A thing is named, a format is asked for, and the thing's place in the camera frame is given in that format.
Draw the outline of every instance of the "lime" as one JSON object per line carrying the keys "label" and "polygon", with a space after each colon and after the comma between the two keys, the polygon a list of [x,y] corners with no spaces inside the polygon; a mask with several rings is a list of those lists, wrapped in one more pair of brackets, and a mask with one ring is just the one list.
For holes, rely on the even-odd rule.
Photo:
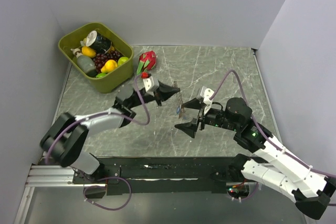
{"label": "lime", "polygon": [[106,73],[99,73],[96,75],[96,78],[102,78],[106,75]]}
{"label": "lime", "polygon": [[126,61],[128,61],[127,57],[125,57],[125,56],[120,57],[119,60],[118,60],[118,66],[123,65]]}

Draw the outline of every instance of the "floor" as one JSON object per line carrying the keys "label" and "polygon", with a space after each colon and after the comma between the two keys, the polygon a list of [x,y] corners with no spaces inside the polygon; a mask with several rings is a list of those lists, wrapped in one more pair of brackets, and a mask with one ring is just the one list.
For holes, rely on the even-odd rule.
{"label": "floor", "polygon": [[[235,69],[257,120],[275,132],[269,105],[260,80],[253,51],[250,48],[205,46],[134,46],[134,67],[142,52],[154,50],[158,63],[152,74],[161,82],[172,85],[177,82],[184,102],[194,98],[197,90],[207,86],[215,90],[223,75]],[[83,115],[105,110],[112,106],[116,90],[110,94],[98,93],[90,83],[72,68],[61,100],[58,114],[69,111]],[[240,91],[234,75],[230,75],[216,96],[224,106],[231,97],[239,97]],[[179,119],[176,109],[177,96],[158,107],[148,104],[151,122],[146,127],[136,124],[107,130],[87,139],[84,150],[95,156],[235,156],[249,155],[233,141],[234,132],[208,126],[191,139],[174,128],[174,124],[190,121],[197,111],[187,110]],[[145,121],[143,107],[134,108],[138,120]]]}

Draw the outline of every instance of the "yellow lemon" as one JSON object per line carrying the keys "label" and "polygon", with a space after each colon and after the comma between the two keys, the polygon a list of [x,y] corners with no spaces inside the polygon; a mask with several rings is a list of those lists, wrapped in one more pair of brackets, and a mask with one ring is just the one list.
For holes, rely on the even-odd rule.
{"label": "yellow lemon", "polygon": [[89,48],[89,47],[82,47],[82,54],[90,58],[94,58],[96,56],[96,52],[92,48]]}
{"label": "yellow lemon", "polygon": [[101,68],[102,73],[109,73],[112,72],[114,69],[116,69],[118,66],[117,62],[115,60],[108,60],[105,65]]}

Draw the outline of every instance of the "white wall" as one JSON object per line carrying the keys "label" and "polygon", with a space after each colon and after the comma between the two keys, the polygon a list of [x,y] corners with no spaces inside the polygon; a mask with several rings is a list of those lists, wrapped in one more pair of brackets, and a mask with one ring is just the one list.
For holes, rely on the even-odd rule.
{"label": "white wall", "polygon": [[131,44],[259,48],[285,0],[48,0],[65,32],[106,23]]}
{"label": "white wall", "polygon": [[45,0],[0,0],[0,222],[14,221],[39,141],[50,127],[66,61]]}
{"label": "white wall", "polygon": [[[283,142],[314,168],[334,174],[335,4],[286,0],[257,51]],[[319,223],[336,223],[336,208]]]}

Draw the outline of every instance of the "white bracket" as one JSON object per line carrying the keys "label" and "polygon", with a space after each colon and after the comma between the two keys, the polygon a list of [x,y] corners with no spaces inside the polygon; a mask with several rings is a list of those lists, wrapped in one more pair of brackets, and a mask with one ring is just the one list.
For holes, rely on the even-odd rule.
{"label": "white bracket", "polygon": [[[100,114],[102,112],[106,112],[106,115],[102,115],[100,117],[94,118],[94,119],[88,119],[90,116],[95,114]],[[89,133],[87,135],[87,138],[90,136],[93,136],[97,133],[100,133],[102,131],[110,130],[110,129],[117,129],[122,124],[123,118],[118,115],[111,115],[111,113],[117,113],[121,114],[121,112],[115,108],[109,108],[107,110],[90,114],[90,115],[76,115],[76,120],[80,120],[83,118],[86,118],[84,122],[81,123],[81,125],[85,125],[89,129]]]}
{"label": "white bracket", "polygon": [[159,81],[157,78],[150,76],[149,78],[142,79],[143,84],[145,86],[146,93],[153,93],[155,90],[159,88]]}
{"label": "white bracket", "polygon": [[298,189],[298,187],[284,174],[264,167],[262,164],[258,164],[253,159],[250,159],[245,163],[242,175],[247,179],[257,181],[270,187],[285,195],[291,201],[296,202],[292,191]]}
{"label": "white bracket", "polygon": [[211,105],[212,105],[212,100],[210,100],[210,97],[214,94],[215,92],[212,89],[207,88],[206,86],[203,86],[196,98],[198,100],[203,99],[203,102],[205,103],[205,109],[204,109],[204,114],[206,115],[206,113],[209,112]]}

